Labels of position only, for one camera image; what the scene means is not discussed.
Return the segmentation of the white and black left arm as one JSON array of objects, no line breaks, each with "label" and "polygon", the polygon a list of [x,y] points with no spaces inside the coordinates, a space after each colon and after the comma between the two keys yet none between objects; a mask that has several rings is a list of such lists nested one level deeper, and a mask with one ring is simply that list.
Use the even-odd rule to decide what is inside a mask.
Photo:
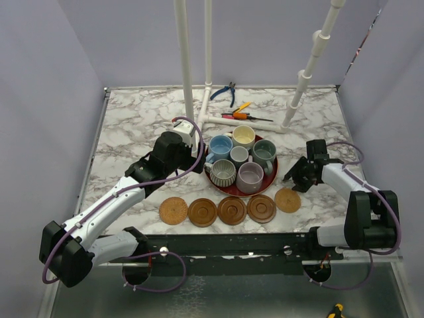
[{"label": "white and black left arm", "polygon": [[94,266],[117,258],[142,260],[146,245],[140,233],[126,229],[110,237],[100,235],[125,211],[173,181],[176,170],[183,174],[201,173],[204,143],[199,142],[197,157],[191,151],[178,133],[162,133],[153,150],[131,164],[117,184],[91,207],[62,224],[47,224],[42,231],[39,254],[44,264],[42,281],[49,284],[47,273],[52,272],[56,280],[70,288],[80,283]]}]

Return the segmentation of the woven rattan coaster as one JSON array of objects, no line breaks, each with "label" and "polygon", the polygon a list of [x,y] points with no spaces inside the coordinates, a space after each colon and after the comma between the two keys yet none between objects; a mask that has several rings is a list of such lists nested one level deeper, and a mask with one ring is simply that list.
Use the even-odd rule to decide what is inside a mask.
[{"label": "woven rattan coaster", "polygon": [[187,203],[180,197],[169,197],[159,207],[160,219],[168,225],[178,225],[187,218]]},{"label": "woven rattan coaster", "polygon": [[284,213],[295,213],[301,207],[300,196],[290,188],[279,189],[274,196],[274,201],[276,207]]}]

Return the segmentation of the lilac mug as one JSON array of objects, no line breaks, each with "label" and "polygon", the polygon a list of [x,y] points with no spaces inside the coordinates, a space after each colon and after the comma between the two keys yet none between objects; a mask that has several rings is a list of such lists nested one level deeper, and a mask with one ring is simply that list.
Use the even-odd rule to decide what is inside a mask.
[{"label": "lilac mug", "polygon": [[264,170],[256,162],[246,162],[239,169],[236,187],[245,194],[257,193],[264,179]]}]

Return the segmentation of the brown wooden coaster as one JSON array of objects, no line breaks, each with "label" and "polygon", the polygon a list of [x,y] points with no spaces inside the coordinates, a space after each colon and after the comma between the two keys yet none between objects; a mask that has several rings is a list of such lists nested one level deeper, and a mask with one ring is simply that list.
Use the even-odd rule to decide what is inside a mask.
[{"label": "brown wooden coaster", "polygon": [[257,223],[268,223],[276,216],[276,204],[266,195],[254,195],[247,204],[249,217]]},{"label": "brown wooden coaster", "polygon": [[188,207],[189,220],[197,227],[212,225],[217,216],[216,204],[207,198],[196,199]]},{"label": "brown wooden coaster", "polygon": [[242,223],[247,215],[244,201],[238,197],[226,197],[218,205],[218,216],[227,225]]}]

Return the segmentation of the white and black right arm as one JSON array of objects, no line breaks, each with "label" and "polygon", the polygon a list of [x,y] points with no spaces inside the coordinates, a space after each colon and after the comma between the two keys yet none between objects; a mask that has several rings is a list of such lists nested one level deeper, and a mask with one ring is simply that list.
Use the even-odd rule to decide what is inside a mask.
[{"label": "white and black right arm", "polygon": [[305,193],[312,186],[326,184],[347,202],[344,223],[315,227],[315,237],[304,243],[308,257],[319,259],[329,247],[365,250],[387,255],[395,252],[401,242],[398,197],[393,191],[380,190],[353,174],[348,167],[360,164],[331,158],[329,146],[323,139],[306,142],[307,155],[302,156],[285,174],[284,181],[292,180],[294,191]]}]

